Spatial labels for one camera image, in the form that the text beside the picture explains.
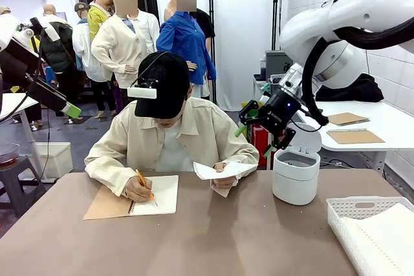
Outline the cream cardigan mannequin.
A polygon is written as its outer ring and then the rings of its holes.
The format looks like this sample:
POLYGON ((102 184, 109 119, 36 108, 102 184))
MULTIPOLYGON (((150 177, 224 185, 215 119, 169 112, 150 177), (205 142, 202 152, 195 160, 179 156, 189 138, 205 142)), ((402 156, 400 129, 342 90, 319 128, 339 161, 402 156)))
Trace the cream cardigan mannequin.
POLYGON ((138 0, 113 0, 115 14, 100 27, 91 43, 91 52, 104 76, 115 78, 120 89, 133 86, 138 68, 149 55, 142 28, 130 17, 139 13, 138 0))

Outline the closed brown spiral notebook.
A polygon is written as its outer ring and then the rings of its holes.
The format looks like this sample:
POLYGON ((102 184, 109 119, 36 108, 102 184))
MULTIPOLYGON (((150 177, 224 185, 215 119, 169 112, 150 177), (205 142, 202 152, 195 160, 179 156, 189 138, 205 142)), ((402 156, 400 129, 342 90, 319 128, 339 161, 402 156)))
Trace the closed brown spiral notebook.
POLYGON ((338 144, 384 143, 383 139, 367 129, 330 130, 327 134, 338 144))
POLYGON ((370 121, 368 117, 359 116, 350 112, 330 115, 328 116, 328 120, 330 123, 335 124, 337 126, 353 125, 357 123, 365 123, 370 121))

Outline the person's left forearm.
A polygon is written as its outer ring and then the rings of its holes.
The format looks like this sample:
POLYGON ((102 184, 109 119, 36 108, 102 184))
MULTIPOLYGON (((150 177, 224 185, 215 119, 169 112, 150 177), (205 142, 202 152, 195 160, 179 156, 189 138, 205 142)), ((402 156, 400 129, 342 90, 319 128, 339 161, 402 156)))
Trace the person's left forearm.
MULTIPOLYGON (((217 163, 224 162, 228 164, 229 162, 237 162, 258 165, 258 161, 259 152, 253 145, 249 143, 242 143, 241 145, 228 145, 227 147, 219 148, 219 161, 217 163)), ((239 183, 240 179, 247 175, 249 175, 249 173, 237 175, 237 181, 234 183, 233 187, 239 183)), ((227 197, 230 190, 233 188, 217 189, 212 180, 210 181, 210 186, 216 193, 220 194, 223 197, 227 197)))

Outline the white shirt gray cap mannequin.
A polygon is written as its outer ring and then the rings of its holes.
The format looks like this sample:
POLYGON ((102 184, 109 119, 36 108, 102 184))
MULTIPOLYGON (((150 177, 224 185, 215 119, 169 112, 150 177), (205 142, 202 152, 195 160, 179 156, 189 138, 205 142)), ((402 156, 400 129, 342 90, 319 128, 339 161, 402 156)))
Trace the white shirt gray cap mannequin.
POLYGON ((102 75, 102 69, 99 62, 91 53, 91 39, 87 13, 89 7, 85 3, 76 3, 74 11, 80 20, 73 26, 72 45, 76 55, 78 70, 84 71, 89 80, 103 83, 106 79, 102 75))

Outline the gray plastic stool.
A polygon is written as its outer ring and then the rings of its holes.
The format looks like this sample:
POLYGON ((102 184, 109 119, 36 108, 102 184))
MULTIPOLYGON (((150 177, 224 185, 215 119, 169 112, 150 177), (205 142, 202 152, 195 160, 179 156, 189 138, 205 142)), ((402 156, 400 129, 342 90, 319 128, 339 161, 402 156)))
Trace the gray plastic stool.
POLYGON ((27 156, 19 155, 10 164, 0 165, 0 197, 8 198, 8 202, 0 201, 0 209, 12 209, 21 217, 46 191, 27 156), (27 169, 33 173, 33 179, 21 180, 19 175, 27 169))

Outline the glass bowl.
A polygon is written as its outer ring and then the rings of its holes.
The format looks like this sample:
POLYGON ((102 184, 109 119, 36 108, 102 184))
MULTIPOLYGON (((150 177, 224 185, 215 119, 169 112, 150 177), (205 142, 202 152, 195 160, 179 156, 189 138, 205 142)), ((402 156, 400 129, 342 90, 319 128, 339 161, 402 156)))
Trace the glass bowl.
POLYGON ((19 150, 17 143, 0 144, 0 167, 14 163, 19 157, 19 150))

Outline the yellow pencil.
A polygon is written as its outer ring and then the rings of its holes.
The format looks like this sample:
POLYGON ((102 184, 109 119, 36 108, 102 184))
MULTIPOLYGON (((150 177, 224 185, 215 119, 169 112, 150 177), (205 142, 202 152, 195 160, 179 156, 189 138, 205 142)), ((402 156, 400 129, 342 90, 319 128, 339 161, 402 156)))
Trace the yellow pencil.
POLYGON ((137 169, 136 170, 136 174, 139 178, 140 181, 140 185, 148 190, 151 191, 151 194, 149 195, 152 203, 154 203, 154 205, 158 206, 156 200, 155 200, 155 195, 152 192, 152 182, 150 181, 149 183, 147 182, 147 180, 142 176, 141 172, 137 169))

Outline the person's torso cream shirt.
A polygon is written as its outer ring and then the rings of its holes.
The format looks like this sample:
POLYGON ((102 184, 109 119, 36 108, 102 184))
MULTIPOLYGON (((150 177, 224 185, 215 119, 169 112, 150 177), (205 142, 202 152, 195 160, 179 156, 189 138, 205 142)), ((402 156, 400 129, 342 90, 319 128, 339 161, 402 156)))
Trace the person's torso cream shirt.
MULTIPOLYGON (((166 129, 152 118, 135 116, 135 107, 133 101, 116 116, 109 130, 93 147, 125 154, 123 160, 130 168, 156 171, 166 129)), ((248 143, 244 137, 235 136, 236 130, 236 124, 218 106, 191 97, 186 102, 177 140, 191 162, 212 167, 219 161, 220 147, 248 143)))

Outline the white perforated plastic basket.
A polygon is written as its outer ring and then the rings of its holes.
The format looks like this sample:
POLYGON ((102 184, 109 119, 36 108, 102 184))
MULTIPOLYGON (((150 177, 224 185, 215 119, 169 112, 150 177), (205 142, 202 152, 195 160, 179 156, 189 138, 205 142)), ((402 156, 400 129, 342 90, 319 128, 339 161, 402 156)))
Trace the white perforated plastic basket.
POLYGON ((402 196, 350 196, 347 198, 328 198, 326 202, 328 224, 342 245, 343 250, 352 262, 357 273, 358 269, 349 254, 349 246, 345 241, 346 232, 344 230, 344 225, 342 224, 342 219, 344 217, 364 219, 381 213, 395 204, 402 204, 414 212, 414 205, 402 196))

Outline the blue shirt mannequin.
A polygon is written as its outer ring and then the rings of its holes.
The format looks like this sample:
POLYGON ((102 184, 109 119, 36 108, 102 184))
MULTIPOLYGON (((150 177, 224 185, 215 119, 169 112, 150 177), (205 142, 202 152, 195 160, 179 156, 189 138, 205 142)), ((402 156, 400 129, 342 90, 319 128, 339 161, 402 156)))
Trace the blue shirt mannequin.
POLYGON ((175 9, 164 20, 156 42, 158 51, 168 51, 184 59, 194 84, 193 96, 208 99, 209 81, 216 79, 216 69, 206 46, 206 37, 190 12, 197 0, 172 0, 175 9))

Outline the person's left hand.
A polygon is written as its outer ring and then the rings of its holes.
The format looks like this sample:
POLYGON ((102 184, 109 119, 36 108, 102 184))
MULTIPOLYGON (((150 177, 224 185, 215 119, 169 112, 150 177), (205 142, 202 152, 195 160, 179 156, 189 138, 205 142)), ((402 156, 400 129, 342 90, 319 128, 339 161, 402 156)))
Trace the person's left hand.
MULTIPOLYGON (((224 168, 227 166, 227 163, 220 162, 214 165, 214 169, 217 173, 222 173, 224 168)), ((236 176, 230 176, 226 178, 217 178, 213 179, 213 184, 217 187, 217 189, 231 189, 234 186, 234 183, 237 181, 236 176)))

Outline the white paper sheet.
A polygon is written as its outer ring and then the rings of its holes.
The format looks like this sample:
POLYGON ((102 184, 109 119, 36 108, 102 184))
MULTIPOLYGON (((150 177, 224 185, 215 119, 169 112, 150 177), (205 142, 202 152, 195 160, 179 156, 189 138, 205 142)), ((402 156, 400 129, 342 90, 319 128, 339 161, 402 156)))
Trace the white paper sheet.
POLYGON ((197 162, 193 163, 193 168, 196 175, 201 180, 214 180, 218 178, 228 178, 231 176, 237 176, 240 174, 251 173, 257 169, 255 164, 244 164, 237 162, 229 162, 222 172, 217 172, 216 169, 203 165, 197 162))

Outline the white storage box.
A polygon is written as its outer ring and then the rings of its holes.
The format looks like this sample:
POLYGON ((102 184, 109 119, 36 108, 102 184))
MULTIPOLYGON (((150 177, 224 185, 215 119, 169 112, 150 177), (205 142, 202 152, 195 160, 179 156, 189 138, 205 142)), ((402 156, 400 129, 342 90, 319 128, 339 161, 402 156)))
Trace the white storage box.
POLYGON ((73 170, 70 142, 36 142, 43 178, 61 178, 73 170))

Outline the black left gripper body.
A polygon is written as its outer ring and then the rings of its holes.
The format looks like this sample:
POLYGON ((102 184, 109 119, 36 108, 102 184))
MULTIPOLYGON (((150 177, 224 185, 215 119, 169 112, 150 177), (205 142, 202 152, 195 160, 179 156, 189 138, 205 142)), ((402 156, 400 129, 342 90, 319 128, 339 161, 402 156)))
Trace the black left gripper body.
POLYGON ((39 55, 16 39, 0 52, 0 69, 3 80, 10 86, 28 88, 38 68, 39 55))

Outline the person's right forearm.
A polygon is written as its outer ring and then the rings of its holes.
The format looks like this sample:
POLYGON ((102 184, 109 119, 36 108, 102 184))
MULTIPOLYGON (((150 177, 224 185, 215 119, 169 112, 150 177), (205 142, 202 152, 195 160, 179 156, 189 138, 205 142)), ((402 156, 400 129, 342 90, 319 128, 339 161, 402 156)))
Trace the person's right forearm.
POLYGON ((121 163, 124 158, 125 154, 118 151, 93 147, 85 159, 85 171, 116 196, 125 196, 125 186, 136 174, 121 163))

